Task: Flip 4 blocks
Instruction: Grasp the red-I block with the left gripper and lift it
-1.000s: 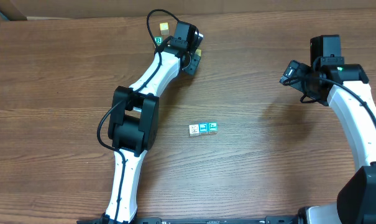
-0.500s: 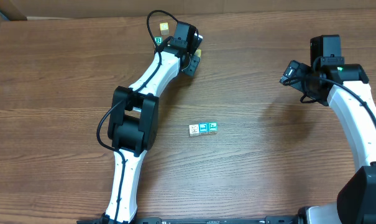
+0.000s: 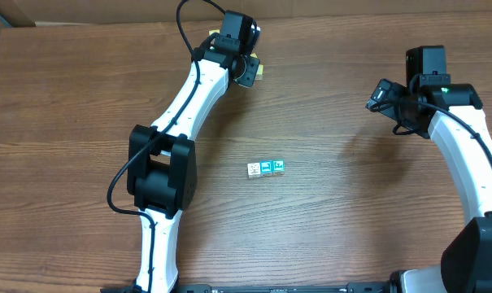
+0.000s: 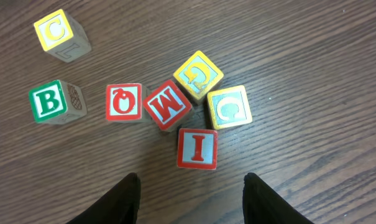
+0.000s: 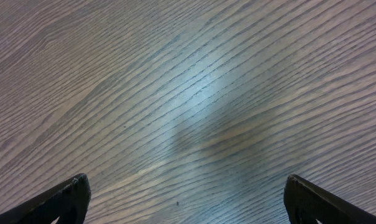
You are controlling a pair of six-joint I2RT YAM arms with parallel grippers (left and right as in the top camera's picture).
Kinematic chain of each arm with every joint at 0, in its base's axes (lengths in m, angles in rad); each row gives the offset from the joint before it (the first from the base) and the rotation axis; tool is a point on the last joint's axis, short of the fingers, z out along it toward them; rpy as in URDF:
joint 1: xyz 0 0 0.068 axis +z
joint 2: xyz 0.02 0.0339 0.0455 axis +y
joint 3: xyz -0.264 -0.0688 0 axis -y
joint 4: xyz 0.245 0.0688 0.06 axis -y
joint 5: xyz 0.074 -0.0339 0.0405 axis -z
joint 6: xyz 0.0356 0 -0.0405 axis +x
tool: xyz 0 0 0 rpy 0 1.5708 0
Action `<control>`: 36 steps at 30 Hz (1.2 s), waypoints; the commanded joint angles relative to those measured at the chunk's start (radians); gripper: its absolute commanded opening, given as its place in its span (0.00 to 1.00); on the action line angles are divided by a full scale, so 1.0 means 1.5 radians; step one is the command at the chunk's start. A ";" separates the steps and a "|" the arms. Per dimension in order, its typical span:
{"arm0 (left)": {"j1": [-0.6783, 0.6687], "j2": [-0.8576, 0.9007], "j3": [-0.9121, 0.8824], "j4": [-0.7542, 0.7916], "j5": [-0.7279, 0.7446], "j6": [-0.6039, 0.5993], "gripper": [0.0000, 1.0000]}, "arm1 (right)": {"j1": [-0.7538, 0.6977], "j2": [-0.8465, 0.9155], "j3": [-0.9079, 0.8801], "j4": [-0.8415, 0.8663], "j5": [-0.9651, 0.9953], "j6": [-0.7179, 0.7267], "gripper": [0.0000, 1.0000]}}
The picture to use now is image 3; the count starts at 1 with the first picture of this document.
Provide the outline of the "green letter wooden block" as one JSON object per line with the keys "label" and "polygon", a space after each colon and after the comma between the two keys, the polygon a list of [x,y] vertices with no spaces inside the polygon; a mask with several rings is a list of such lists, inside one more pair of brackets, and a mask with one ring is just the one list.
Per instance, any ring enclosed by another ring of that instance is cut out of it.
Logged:
{"label": "green letter wooden block", "polygon": [[273,160],[273,162],[272,162],[272,173],[275,176],[283,175],[285,173],[285,161],[284,160]]}

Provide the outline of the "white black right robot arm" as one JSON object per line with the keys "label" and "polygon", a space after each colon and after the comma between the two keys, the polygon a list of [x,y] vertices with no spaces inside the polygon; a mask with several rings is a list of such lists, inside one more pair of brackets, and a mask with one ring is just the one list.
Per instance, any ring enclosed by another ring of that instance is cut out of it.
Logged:
{"label": "white black right robot arm", "polygon": [[443,46],[406,53],[408,97],[396,108],[416,124],[446,161],[465,226],[439,265],[399,276],[402,292],[492,292],[492,139],[483,103],[470,84],[455,84]]}

